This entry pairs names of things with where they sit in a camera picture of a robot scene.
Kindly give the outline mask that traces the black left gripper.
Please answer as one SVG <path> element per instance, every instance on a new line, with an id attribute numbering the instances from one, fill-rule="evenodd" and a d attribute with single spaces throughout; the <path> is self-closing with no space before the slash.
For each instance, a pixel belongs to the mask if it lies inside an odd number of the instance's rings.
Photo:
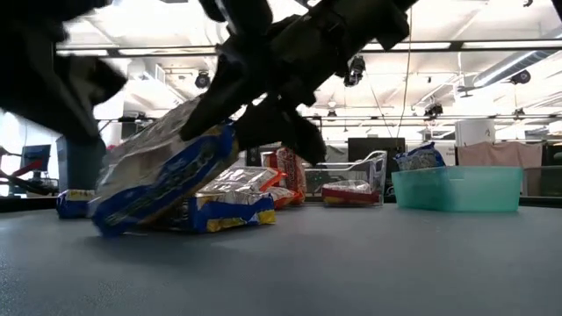
<path id="1" fill-rule="evenodd" d="M 54 73 L 61 85 L 55 93 L 55 130 L 76 143 L 98 139 L 93 110 L 124 88 L 126 76 L 98 57 L 76 55 L 56 56 Z"/>

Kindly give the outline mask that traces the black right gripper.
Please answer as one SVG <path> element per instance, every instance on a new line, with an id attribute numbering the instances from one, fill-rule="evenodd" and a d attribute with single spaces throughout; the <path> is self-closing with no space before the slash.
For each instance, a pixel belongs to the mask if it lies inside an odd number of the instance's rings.
<path id="1" fill-rule="evenodd" d="M 210 18 L 227 23 L 208 90 L 182 126 L 182 140 L 223 123 L 265 95 L 234 122 L 240 150 L 281 142 L 312 165 L 325 161 L 318 127 L 295 108 L 312 105 L 330 76 L 346 76 L 349 60 L 376 40 L 388 51 L 409 34 L 407 10 L 417 0 L 319 0 L 303 15 L 273 22 L 267 0 L 205 0 Z"/>

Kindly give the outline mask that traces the dark grey plastic bin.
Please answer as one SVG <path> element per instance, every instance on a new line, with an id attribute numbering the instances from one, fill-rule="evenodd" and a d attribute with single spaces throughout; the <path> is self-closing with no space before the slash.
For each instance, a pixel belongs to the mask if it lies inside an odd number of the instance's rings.
<path id="1" fill-rule="evenodd" d="M 61 136 L 56 140 L 59 191 L 94 190 L 106 152 L 105 143 L 80 145 Z"/>

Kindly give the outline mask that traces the small grey monitor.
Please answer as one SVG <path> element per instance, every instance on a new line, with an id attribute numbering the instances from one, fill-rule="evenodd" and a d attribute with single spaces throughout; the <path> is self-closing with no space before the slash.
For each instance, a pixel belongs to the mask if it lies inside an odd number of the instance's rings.
<path id="1" fill-rule="evenodd" d="M 32 167 L 33 171 L 47 172 L 50 152 L 50 145 L 23 146 L 20 159 L 20 168 Z"/>

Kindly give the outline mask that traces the red machine part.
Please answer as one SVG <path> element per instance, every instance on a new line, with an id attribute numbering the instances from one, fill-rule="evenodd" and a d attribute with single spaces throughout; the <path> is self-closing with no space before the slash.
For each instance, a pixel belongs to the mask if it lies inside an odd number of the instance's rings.
<path id="1" fill-rule="evenodd" d="M 14 171 L 12 174 L 6 174 L 0 169 L 0 179 L 5 178 L 9 183 L 13 184 L 28 184 L 26 180 L 19 178 L 19 176 L 22 176 L 30 171 L 39 170 L 41 166 L 42 161 L 36 160 L 23 168 Z"/>

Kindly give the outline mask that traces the black monitor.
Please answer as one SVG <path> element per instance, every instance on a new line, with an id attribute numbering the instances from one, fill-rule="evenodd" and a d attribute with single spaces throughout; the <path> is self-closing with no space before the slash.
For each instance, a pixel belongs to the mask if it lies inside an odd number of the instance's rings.
<path id="1" fill-rule="evenodd" d="M 404 138 L 348 138 L 347 144 L 350 162 L 363 160 L 377 150 L 386 151 L 389 156 L 407 151 Z"/>

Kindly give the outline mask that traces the clear plastic bin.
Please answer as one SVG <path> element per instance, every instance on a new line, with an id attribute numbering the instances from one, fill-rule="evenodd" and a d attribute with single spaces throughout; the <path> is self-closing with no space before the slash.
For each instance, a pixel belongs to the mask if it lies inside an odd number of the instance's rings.
<path id="1" fill-rule="evenodd" d="M 336 162 L 324 162 L 312 166 L 303 160 L 303 166 L 306 175 L 306 202 L 323 202 L 321 187 L 325 183 L 343 180 L 365 180 L 373 188 L 377 188 L 380 191 L 384 203 L 385 151 L 374 151 L 366 158 L 363 158 L 363 160 L 356 162 L 343 162 L 338 160 Z"/>

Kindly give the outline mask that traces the green translucent plastic bin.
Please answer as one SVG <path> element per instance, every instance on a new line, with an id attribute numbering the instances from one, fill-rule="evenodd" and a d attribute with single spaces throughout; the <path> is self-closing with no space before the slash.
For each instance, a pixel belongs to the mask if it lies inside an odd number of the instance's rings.
<path id="1" fill-rule="evenodd" d="M 515 212 L 519 167 L 452 166 L 392 173 L 400 208 L 439 212 Z"/>

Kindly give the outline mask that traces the beige partition cloth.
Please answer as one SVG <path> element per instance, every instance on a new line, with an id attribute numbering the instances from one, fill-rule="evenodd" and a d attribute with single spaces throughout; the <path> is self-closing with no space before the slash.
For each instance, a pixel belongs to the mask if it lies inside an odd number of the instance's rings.
<path id="1" fill-rule="evenodd" d="M 508 166 L 536 168 L 542 166 L 543 145 L 520 142 L 480 142 L 458 147 L 459 166 Z"/>

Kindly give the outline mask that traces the background black metal frame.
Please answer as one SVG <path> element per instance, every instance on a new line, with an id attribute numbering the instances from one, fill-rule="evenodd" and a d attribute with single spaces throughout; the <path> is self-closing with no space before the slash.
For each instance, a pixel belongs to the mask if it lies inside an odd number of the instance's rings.
<path id="1" fill-rule="evenodd" d="M 524 133 L 529 130 L 546 131 L 539 142 L 562 142 L 562 113 L 550 114 L 493 114 L 493 115 L 370 115 L 370 116 L 308 116 L 319 127 L 323 139 L 331 147 L 345 148 L 350 139 L 402 138 L 413 146 L 426 141 L 451 143 L 448 137 L 456 133 L 460 122 L 487 122 L 486 136 L 497 142 L 529 142 Z"/>

